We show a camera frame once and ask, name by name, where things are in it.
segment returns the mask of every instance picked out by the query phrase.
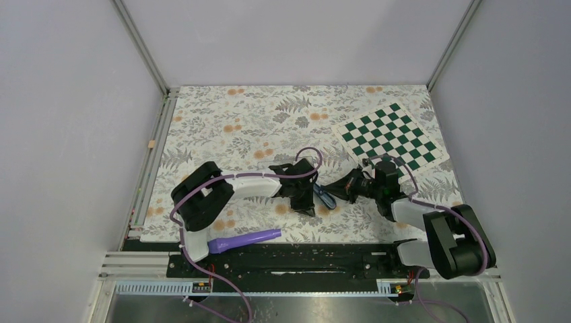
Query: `purple tube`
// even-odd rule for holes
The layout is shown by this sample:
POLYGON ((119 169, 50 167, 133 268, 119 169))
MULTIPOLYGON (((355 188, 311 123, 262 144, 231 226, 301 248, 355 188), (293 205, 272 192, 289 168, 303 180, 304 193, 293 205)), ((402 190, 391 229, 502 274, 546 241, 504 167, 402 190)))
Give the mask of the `purple tube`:
POLYGON ((243 234, 232 238, 217 238, 208 241, 208 249, 211 254, 219 254, 228 249, 255 244, 256 242, 271 240, 277 237, 281 237, 280 229, 260 231, 253 234, 243 234))

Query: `metal corner post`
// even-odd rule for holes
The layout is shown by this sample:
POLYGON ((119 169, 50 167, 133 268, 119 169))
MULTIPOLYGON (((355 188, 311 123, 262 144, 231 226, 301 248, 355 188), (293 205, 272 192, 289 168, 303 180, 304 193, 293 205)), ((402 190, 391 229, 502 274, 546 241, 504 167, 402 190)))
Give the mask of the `metal corner post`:
POLYGON ((458 46, 460 39, 462 39, 464 32, 468 28, 470 21, 474 17, 474 15, 475 15, 476 11, 478 10, 478 7, 482 3, 482 1, 483 0, 472 0, 470 2, 468 9, 466 9, 466 12, 464 13, 464 16, 462 17, 462 20, 460 20, 458 27, 456 28, 456 30, 454 31, 454 34, 452 35, 452 39, 450 39, 448 46, 446 46, 446 49, 444 50, 442 57, 440 57, 440 60, 438 61, 438 64, 436 65, 434 72, 432 72, 432 75, 430 76, 430 79, 428 80, 428 83, 426 84, 426 88, 428 88, 429 92, 432 92, 432 89, 434 89, 434 86, 436 85, 438 78, 442 74, 442 71, 446 67, 446 64, 448 64, 448 61, 450 60, 452 53, 454 52, 454 50, 458 46))
POLYGON ((125 6, 125 3, 123 2, 123 0, 111 0, 111 3, 115 7, 117 14, 119 15, 121 21, 123 22, 125 30, 131 37, 131 40, 133 41, 135 47, 137 47, 137 51, 139 52, 141 58, 143 59, 143 62, 149 69, 149 73, 151 73, 151 76, 153 77, 155 83, 159 87, 159 90, 162 92, 164 96, 166 96, 168 94, 169 88, 166 82, 164 81, 164 78, 162 77, 157 65, 155 64, 155 61, 153 60, 153 57, 151 56, 149 49, 145 45, 145 42, 143 41, 143 38, 141 37, 141 34, 139 33, 139 30, 137 29, 137 26, 135 25, 133 18, 129 14, 129 10, 127 10, 127 7, 125 6))

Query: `green square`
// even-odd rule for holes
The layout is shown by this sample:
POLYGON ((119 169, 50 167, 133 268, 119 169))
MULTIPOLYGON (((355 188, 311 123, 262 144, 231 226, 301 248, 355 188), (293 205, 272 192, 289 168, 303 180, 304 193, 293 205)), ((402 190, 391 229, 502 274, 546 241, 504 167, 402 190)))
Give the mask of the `green square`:
POLYGON ((408 163, 408 166, 411 170, 417 170, 420 167, 420 165, 415 160, 408 163))
POLYGON ((413 144, 414 147, 417 147, 417 148, 420 147, 420 146, 422 146, 422 143, 420 142, 420 140, 418 140, 418 138, 412 139, 412 140, 411 140, 411 144, 413 144))
POLYGON ((368 124, 368 123, 371 123, 371 118, 369 118, 368 116, 364 116, 364 117, 361 118, 361 121, 362 121, 364 124, 368 124))
POLYGON ((365 151, 363 151, 363 149, 361 147, 356 147, 356 148, 353 148, 353 152, 355 153, 355 155, 359 156, 359 155, 363 154, 365 151))
POLYGON ((362 144, 367 142, 367 139, 365 139, 363 136, 359 136, 359 137, 355 138, 355 141, 357 141, 359 143, 359 145, 362 145, 362 144))
POLYGON ((412 130, 412 133, 416 136, 416 137, 420 137, 423 135, 422 130, 416 128, 412 130))
POLYGON ((404 155, 407 153, 407 150, 403 146, 398 146, 395 150, 397 153, 399 153, 399 155, 404 155))
POLYGON ((436 149, 436 146, 435 146, 433 143, 431 143, 431 142, 427 142, 427 143, 424 145, 424 147, 426 147, 426 149, 428 149, 428 151, 433 151, 433 150, 436 149))
POLYGON ((409 151, 409 153, 412 156, 412 158, 414 158, 414 159, 417 159, 418 157, 420 157, 420 153, 416 149, 409 151))
POLYGON ((384 149, 384 151, 387 153, 393 150, 393 145, 391 145, 390 143, 383 143, 381 146, 384 149))
POLYGON ((369 141, 369 145, 371 145, 371 147, 373 147, 373 148, 377 148, 378 146, 380 146, 380 143, 378 143, 378 141, 376 139, 373 139, 373 140, 369 141))
POLYGON ((400 143, 408 143, 409 142, 409 139, 405 135, 402 135, 397 139, 399 140, 400 143))
POLYGON ((343 139, 345 139, 345 141, 349 141, 349 140, 353 139, 353 135, 351 135, 351 133, 346 133, 346 134, 342 135, 341 137, 343 137, 343 139))
POLYGON ((429 163, 436 159, 431 153, 425 153, 422 157, 424 157, 424 159, 429 163))
POLYGON ((347 130, 351 131, 351 130, 355 130, 357 129, 357 127, 351 122, 351 123, 347 123, 345 125, 345 128, 347 128, 347 130))

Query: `checkerboard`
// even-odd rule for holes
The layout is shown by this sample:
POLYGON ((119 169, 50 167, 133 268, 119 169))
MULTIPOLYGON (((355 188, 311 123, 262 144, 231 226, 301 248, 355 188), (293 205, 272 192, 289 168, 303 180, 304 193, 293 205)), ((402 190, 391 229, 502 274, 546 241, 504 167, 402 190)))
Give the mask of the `checkerboard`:
MULTIPOLYGON (((364 158, 387 153, 399 158, 416 176, 448 159, 446 151, 398 104, 346 120, 333 126, 333 133, 359 164, 364 158)), ((400 167, 400 182, 407 179, 405 174, 400 167)))

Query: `reflective floor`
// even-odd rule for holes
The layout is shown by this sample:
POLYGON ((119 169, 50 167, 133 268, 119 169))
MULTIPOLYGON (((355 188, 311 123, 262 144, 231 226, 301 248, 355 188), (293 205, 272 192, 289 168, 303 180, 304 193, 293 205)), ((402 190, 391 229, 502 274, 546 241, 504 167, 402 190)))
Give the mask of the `reflective floor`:
MULTIPOLYGON (((477 283, 423 283, 422 297, 448 302, 472 322, 493 322, 484 290, 477 283)), ((115 295, 107 322, 225 322, 181 301, 172 296, 115 295)), ((250 298, 254 322, 434 322, 420 304, 394 306, 386 302, 373 297, 250 298)), ((239 297, 209 297, 202 304, 231 319, 247 321, 246 306, 239 297)), ((429 308, 445 322, 466 322, 448 308, 429 308)))

